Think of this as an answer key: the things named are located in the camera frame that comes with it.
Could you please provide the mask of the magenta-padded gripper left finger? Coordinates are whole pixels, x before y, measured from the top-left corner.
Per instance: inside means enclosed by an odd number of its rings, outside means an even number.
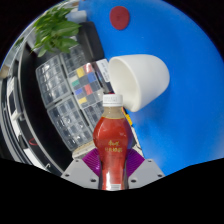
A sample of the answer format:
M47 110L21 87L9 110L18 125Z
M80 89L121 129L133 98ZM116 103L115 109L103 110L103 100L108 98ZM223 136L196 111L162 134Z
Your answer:
M61 177L76 185L89 189L100 188L101 163L96 149L82 159L75 158Z

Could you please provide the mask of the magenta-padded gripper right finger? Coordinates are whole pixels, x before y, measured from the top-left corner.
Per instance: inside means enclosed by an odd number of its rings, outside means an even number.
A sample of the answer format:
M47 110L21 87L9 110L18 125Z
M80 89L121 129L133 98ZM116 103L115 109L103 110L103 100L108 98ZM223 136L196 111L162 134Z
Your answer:
M153 159L145 159L134 149L129 149L126 159L126 188L143 187L164 177Z

